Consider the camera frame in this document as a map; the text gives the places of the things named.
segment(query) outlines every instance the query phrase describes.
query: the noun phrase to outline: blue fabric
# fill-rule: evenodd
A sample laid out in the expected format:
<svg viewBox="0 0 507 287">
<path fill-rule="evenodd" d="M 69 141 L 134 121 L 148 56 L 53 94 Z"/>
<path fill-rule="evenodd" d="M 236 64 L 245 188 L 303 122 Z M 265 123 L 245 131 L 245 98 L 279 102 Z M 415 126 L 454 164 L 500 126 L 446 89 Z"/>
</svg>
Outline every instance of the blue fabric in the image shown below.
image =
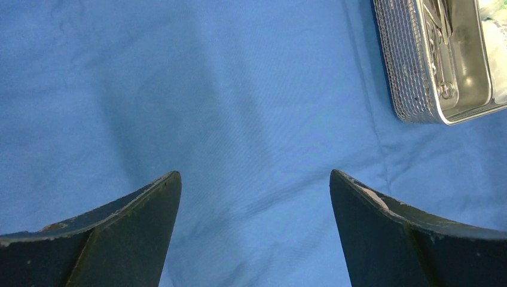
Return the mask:
<svg viewBox="0 0 507 287">
<path fill-rule="evenodd" d="M 178 170 L 161 286 L 350 285 L 332 169 L 507 230 L 506 123 L 400 122 L 369 0 L 0 1 L 0 233 Z"/>
</svg>

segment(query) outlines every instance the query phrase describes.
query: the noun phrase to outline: metal basket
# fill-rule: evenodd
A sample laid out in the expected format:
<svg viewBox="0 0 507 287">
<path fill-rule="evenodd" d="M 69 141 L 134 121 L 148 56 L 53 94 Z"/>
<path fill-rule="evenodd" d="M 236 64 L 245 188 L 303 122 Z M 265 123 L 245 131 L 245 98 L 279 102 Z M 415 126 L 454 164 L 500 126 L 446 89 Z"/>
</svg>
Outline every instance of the metal basket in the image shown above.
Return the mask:
<svg viewBox="0 0 507 287">
<path fill-rule="evenodd" d="M 373 0 L 397 116 L 456 124 L 507 108 L 492 85 L 476 0 Z"/>
</svg>

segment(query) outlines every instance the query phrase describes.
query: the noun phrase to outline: blue background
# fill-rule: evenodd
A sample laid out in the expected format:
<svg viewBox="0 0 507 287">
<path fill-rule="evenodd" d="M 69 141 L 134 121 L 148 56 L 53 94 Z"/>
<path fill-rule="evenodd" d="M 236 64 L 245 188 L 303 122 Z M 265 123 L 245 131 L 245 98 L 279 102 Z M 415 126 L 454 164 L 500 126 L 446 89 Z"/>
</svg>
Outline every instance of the blue background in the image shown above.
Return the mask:
<svg viewBox="0 0 507 287">
<path fill-rule="evenodd" d="M 348 286 L 341 169 L 507 230 L 507 112 L 400 122 L 369 0 L 0 1 L 0 233 L 178 170 L 161 286 Z"/>
</svg>

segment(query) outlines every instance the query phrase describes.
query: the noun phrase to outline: metal tweezers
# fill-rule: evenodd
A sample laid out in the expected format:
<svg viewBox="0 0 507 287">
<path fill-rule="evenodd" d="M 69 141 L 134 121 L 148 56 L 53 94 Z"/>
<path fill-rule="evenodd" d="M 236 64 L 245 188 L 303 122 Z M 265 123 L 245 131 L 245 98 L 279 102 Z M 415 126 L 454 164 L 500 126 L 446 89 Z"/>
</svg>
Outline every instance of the metal tweezers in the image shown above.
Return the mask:
<svg viewBox="0 0 507 287">
<path fill-rule="evenodd" d="M 442 38 L 444 39 L 444 44 L 449 44 L 449 38 L 451 36 L 451 24 L 449 21 L 449 15 L 447 14 L 447 6 L 442 0 L 430 0 L 433 7 L 428 7 L 424 4 L 424 9 L 427 14 L 434 22 L 434 24 L 440 29 L 442 32 Z"/>
</svg>

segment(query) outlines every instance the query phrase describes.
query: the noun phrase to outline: metal tray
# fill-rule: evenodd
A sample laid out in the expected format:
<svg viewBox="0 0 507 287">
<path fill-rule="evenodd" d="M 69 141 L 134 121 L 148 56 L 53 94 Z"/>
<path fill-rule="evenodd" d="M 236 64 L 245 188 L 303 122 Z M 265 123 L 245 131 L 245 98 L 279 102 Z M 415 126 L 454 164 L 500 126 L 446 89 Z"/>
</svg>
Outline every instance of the metal tray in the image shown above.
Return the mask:
<svg viewBox="0 0 507 287">
<path fill-rule="evenodd" d="M 397 116 L 457 124 L 507 105 L 492 85 L 476 0 L 373 0 Z"/>
</svg>

